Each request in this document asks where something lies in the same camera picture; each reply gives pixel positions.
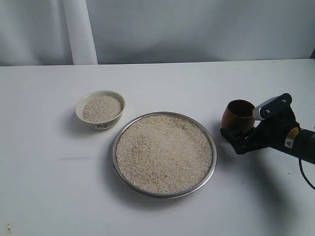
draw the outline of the uncooked rice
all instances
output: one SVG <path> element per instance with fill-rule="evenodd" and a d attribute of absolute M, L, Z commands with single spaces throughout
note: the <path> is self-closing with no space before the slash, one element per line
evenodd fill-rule
<path fill-rule="evenodd" d="M 194 124 L 167 115 L 132 124 L 117 145 L 118 167 L 136 187 L 158 194 L 188 190 L 207 175 L 210 143 Z"/>
<path fill-rule="evenodd" d="M 83 119 L 90 122 L 105 122 L 122 111 L 122 104 L 111 96 L 100 96 L 89 101 L 83 109 Z"/>

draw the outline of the brown cup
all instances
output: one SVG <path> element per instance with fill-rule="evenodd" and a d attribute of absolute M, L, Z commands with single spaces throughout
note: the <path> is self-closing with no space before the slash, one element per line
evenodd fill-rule
<path fill-rule="evenodd" d="M 252 111 L 255 106 L 245 100 L 234 100 L 227 105 L 221 125 L 222 128 L 231 129 L 234 131 L 248 132 L 254 126 L 255 120 L 252 116 Z"/>

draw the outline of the white backdrop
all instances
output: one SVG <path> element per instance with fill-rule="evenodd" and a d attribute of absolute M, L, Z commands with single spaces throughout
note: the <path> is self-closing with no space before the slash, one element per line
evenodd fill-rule
<path fill-rule="evenodd" d="M 0 0 L 0 65 L 308 58 L 314 12 L 314 0 Z"/>

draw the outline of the metal bowl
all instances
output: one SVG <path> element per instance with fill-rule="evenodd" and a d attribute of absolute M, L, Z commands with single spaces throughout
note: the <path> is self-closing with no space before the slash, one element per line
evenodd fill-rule
<path fill-rule="evenodd" d="M 145 190 L 142 190 L 140 188 L 138 188 L 137 186 L 133 185 L 131 182 L 129 182 L 124 175 L 122 174 L 122 172 L 120 171 L 119 167 L 118 167 L 118 163 L 117 163 L 117 155 L 116 155 L 116 150 L 117 150 L 117 144 L 122 136 L 122 134 L 129 128 L 129 126 L 131 126 L 133 123 L 135 123 L 136 121 L 145 118 L 145 117 L 149 117 L 149 116 L 157 116 L 157 115 L 165 115 L 165 116 L 171 116 L 171 117 L 176 117 L 176 118 L 181 118 L 184 120 L 189 121 L 190 123 L 196 125 L 198 128 L 200 128 L 202 130 L 202 132 L 206 135 L 206 137 L 209 140 L 209 143 L 211 145 L 212 148 L 212 163 L 210 165 L 209 171 L 207 173 L 207 175 L 204 177 L 204 179 L 197 185 L 195 185 L 194 187 L 185 190 L 183 192 L 179 192 L 179 193 L 172 193 L 172 194 L 158 194 L 158 193 L 151 193 Z M 194 191 L 196 191 L 197 189 L 201 188 L 212 176 L 215 168 L 216 168 L 216 164 L 217 164 L 217 148 L 216 148 L 216 144 L 214 139 L 212 138 L 212 136 L 210 135 L 210 133 L 206 130 L 205 127 L 203 127 L 200 123 L 198 123 L 197 121 L 195 121 L 194 119 L 190 118 L 190 117 L 186 117 L 184 115 L 178 114 L 178 113 L 173 113 L 173 112 L 154 112 L 154 113 L 149 113 L 149 114 L 145 114 L 142 116 L 137 117 L 136 119 L 133 119 L 132 121 L 130 121 L 128 124 L 126 124 L 117 134 L 114 144 L 113 144 L 113 150 L 112 150 L 112 155 L 113 155 L 113 165 L 114 165 L 114 169 L 117 173 L 117 175 L 119 176 L 119 178 L 130 188 L 132 188 L 133 190 L 150 196 L 150 197 L 154 197 L 154 198 L 178 198 L 178 197 L 182 197 L 185 196 L 189 193 L 192 193 Z"/>

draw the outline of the white tabletop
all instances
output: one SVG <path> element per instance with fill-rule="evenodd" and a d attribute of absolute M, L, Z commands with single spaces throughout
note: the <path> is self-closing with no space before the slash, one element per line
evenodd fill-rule
<path fill-rule="evenodd" d="M 102 89 L 121 93 L 126 110 L 114 128 L 94 131 L 74 109 Z M 312 59 L 0 67 L 0 235 L 314 235 L 315 192 L 298 160 L 270 148 L 236 155 L 219 132 L 230 100 L 258 105 L 284 92 L 314 130 L 314 91 Z M 140 195 L 112 168 L 118 131 L 155 111 L 194 118 L 217 143 L 214 175 L 183 198 Z M 304 169 L 315 182 L 315 166 Z"/>

